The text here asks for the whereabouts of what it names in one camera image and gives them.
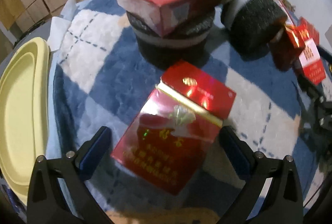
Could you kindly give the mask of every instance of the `dashed stitching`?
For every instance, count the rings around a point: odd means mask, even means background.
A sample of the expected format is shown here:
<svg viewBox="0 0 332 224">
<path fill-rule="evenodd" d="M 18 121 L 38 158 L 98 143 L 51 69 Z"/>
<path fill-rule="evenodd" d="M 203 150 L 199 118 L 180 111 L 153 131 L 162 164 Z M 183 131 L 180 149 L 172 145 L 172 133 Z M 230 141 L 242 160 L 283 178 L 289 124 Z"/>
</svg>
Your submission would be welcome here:
<svg viewBox="0 0 332 224">
<path fill-rule="evenodd" d="M 271 108 L 272 108 L 272 102 L 269 103 L 269 110 L 271 110 Z M 268 113 L 267 117 L 266 117 L 266 123 L 268 124 L 270 120 L 271 120 L 271 113 Z M 267 124 L 265 124 L 263 126 L 263 131 L 262 131 L 263 134 L 265 134 L 265 132 L 266 132 Z M 245 139 L 248 138 L 248 136 L 246 134 L 244 134 L 244 133 L 241 133 L 241 136 L 244 137 Z M 256 141 L 256 140 L 253 140 L 252 143 L 255 146 L 257 146 L 257 150 L 258 151 L 263 151 L 264 153 L 268 154 L 269 157 L 274 158 L 275 157 L 274 154 L 271 153 L 271 152 L 268 152 L 267 149 L 262 146 L 263 140 L 264 140 L 264 136 L 262 136 L 262 137 L 259 138 L 259 142 Z"/>
<path fill-rule="evenodd" d="M 89 27 L 89 25 L 93 22 L 93 20 L 95 19 L 95 17 L 96 17 L 98 14 L 99 14 L 99 13 L 94 14 L 93 18 L 89 20 L 89 23 L 84 27 L 83 31 L 80 33 L 79 36 L 74 35 L 72 32 L 70 32 L 70 31 L 68 30 L 69 34 L 71 34 L 72 36 L 74 36 L 74 38 L 76 38 L 76 41 L 74 42 L 74 44 L 76 44 L 79 40 L 80 40 L 81 42 L 85 42 L 85 43 L 91 44 L 91 42 L 89 42 L 89 41 L 85 41 L 85 40 L 81 39 L 81 36 L 82 36 L 83 32 L 84 32 L 84 31 Z M 72 46 L 70 47 L 69 52 L 67 53 L 66 57 L 60 61 L 60 63 L 59 63 L 60 65 L 61 65 L 65 60 L 68 59 L 68 55 L 69 55 L 71 49 L 73 48 L 73 46 L 74 46 L 74 45 L 72 45 Z M 107 51 L 104 47 L 99 47 L 99 48 L 100 48 L 101 50 L 103 50 L 103 51 Z"/>
</svg>

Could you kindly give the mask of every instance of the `screw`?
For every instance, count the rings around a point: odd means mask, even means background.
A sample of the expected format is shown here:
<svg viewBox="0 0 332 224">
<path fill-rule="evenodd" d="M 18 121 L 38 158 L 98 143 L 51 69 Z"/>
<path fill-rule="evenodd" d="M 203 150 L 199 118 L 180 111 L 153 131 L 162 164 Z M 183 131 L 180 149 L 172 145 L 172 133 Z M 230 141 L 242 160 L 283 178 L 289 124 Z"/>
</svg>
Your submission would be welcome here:
<svg viewBox="0 0 332 224">
<path fill-rule="evenodd" d="M 74 157 L 74 155 L 75 155 L 75 152 L 74 152 L 74 151 L 68 151 L 68 152 L 66 153 L 66 157 L 69 158 L 69 159 L 71 159 L 72 157 Z"/>
<path fill-rule="evenodd" d="M 293 157 L 291 155 L 286 155 L 286 160 L 288 162 L 292 162 L 294 159 L 293 159 Z"/>
<path fill-rule="evenodd" d="M 44 159 L 45 159 L 45 156 L 40 155 L 40 156 L 37 157 L 36 160 L 37 160 L 37 162 L 42 162 Z"/>
<path fill-rule="evenodd" d="M 255 152 L 255 156 L 259 159 L 262 159 L 264 157 L 264 154 L 261 151 Z"/>
</svg>

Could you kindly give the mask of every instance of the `black tape roll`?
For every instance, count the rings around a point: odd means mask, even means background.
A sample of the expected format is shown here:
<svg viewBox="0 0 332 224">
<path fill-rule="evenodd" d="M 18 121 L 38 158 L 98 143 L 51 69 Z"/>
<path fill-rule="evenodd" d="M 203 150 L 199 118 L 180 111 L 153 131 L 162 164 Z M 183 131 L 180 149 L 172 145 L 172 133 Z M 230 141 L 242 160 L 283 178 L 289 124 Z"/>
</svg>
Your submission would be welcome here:
<svg viewBox="0 0 332 224">
<path fill-rule="evenodd" d="M 162 48 L 185 49 L 203 42 L 209 34 L 215 17 L 215 10 L 198 16 L 179 27 L 171 34 L 161 38 L 139 17 L 127 12 L 128 20 L 132 25 L 137 39 Z"/>
<path fill-rule="evenodd" d="M 233 0 L 221 13 L 231 43 L 241 53 L 252 53 L 272 40 L 286 19 L 273 0 Z"/>
</svg>

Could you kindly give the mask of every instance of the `gold logo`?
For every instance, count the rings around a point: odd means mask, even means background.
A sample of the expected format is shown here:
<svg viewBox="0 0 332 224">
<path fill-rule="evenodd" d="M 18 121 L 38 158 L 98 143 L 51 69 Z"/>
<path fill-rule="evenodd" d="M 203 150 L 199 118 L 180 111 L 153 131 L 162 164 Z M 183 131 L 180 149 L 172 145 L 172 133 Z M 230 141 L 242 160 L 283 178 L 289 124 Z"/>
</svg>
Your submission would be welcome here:
<svg viewBox="0 0 332 224">
<path fill-rule="evenodd" d="M 309 38 L 309 32 L 307 29 L 301 30 L 300 31 L 300 36 L 302 37 L 302 39 L 307 39 Z"/>
<path fill-rule="evenodd" d="M 197 81 L 192 78 L 183 78 L 183 83 L 188 86 L 197 86 Z"/>
</svg>

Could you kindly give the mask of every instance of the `yellow lid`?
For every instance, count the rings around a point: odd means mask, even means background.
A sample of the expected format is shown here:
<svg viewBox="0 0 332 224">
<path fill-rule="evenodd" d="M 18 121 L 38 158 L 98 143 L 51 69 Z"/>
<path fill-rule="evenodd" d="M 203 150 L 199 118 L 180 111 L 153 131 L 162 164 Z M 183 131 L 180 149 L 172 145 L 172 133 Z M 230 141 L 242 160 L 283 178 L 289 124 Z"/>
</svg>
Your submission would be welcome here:
<svg viewBox="0 0 332 224">
<path fill-rule="evenodd" d="M 34 161 L 48 137 L 49 48 L 37 37 L 20 47 L 0 79 L 0 168 L 26 204 Z"/>
</svg>

